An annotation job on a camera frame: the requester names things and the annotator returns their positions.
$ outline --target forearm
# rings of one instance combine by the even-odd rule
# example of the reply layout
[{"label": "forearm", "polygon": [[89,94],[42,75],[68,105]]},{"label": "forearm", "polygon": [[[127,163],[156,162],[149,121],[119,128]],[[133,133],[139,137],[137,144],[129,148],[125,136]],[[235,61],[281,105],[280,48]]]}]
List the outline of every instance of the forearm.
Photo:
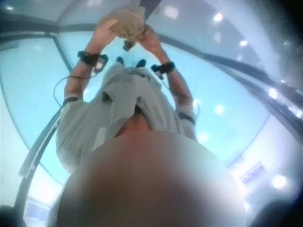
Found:
[{"label": "forearm", "polygon": [[[159,59],[161,64],[170,62],[170,59],[164,50],[156,54],[156,57]],[[179,73],[179,71],[177,69],[174,69],[172,72],[167,73],[167,79],[169,82],[169,88],[175,98],[176,104],[179,106],[191,106],[193,103],[193,97],[186,81]]]},{"label": "forearm", "polygon": [[[100,54],[103,50],[102,46],[97,45],[93,40],[89,42],[85,51],[90,54]],[[86,86],[89,83],[89,78],[91,76],[92,66],[87,65],[81,61],[77,63],[75,68],[72,70],[69,78],[67,80],[64,97],[66,98],[69,94],[76,94],[81,99],[83,99],[83,93]]]}]

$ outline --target cloth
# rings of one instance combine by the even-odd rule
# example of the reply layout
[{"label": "cloth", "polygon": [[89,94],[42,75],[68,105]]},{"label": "cloth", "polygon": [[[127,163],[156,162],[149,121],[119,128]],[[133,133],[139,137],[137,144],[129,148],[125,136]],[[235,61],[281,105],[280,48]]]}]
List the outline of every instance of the cloth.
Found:
[{"label": "cloth", "polygon": [[118,20],[111,30],[118,37],[126,39],[123,47],[126,51],[136,44],[136,40],[144,32],[144,12],[144,7],[123,6],[111,11],[103,18],[103,20]]},{"label": "cloth", "polygon": [[115,137],[134,114],[144,113],[151,130],[168,131],[196,141],[195,125],[179,113],[195,119],[191,108],[173,109],[161,92],[161,84],[145,68],[125,68],[116,63],[105,74],[101,89],[89,103],[68,102],[61,109],[57,131],[57,155],[70,173],[104,142]]}]

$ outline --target wrist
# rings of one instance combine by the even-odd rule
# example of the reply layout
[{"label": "wrist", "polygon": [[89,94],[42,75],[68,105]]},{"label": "wrist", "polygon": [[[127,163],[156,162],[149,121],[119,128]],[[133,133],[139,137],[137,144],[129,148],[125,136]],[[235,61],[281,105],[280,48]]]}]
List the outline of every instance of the wrist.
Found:
[{"label": "wrist", "polygon": [[99,44],[95,40],[91,39],[89,44],[85,48],[85,52],[89,54],[100,54],[104,49],[102,44]]},{"label": "wrist", "polygon": [[158,60],[161,62],[162,65],[167,63],[167,62],[170,62],[170,59],[169,59],[168,55],[165,53],[164,50],[161,50],[161,51],[157,52],[155,54],[155,56],[158,58]]}]

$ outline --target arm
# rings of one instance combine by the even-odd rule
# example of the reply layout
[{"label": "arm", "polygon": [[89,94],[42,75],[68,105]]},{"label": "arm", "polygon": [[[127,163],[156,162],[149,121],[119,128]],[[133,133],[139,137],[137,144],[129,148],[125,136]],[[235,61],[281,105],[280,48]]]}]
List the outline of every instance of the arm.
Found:
[{"label": "arm", "polygon": [[[115,33],[110,30],[110,27],[116,22],[116,20],[100,21],[85,51],[90,54],[100,54],[116,37]],[[91,65],[87,65],[81,61],[77,63],[67,80],[64,89],[64,99],[70,94],[75,94],[80,99],[83,99],[83,92],[89,83],[92,68]]]},{"label": "arm", "polygon": [[[168,55],[161,47],[160,39],[153,29],[146,25],[145,34],[140,39],[140,44],[149,52],[153,53],[161,62],[165,64],[170,61]],[[170,91],[175,99],[176,106],[185,106],[192,108],[193,97],[183,79],[182,75],[177,69],[167,74]]]},{"label": "arm", "polygon": [[[161,64],[165,64],[171,61],[162,49],[160,52],[156,53],[156,57],[159,59]],[[167,73],[167,80],[169,82],[169,88],[175,99],[176,105],[192,107],[193,97],[186,81],[179,73],[179,71],[177,69],[174,69],[172,72]]]}]

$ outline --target shoe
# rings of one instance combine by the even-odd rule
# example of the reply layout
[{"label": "shoe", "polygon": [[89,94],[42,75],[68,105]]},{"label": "shoe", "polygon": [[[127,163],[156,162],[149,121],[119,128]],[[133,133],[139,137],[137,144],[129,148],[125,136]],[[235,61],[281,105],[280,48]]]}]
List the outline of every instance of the shoe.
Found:
[{"label": "shoe", "polygon": [[116,62],[121,63],[124,66],[124,60],[122,57],[117,57]]},{"label": "shoe", "polygon": [[142,59],[138,62],[136,68],[139,68],[139,67],[145,67],[146,65],[146,60],[145,59]]}]

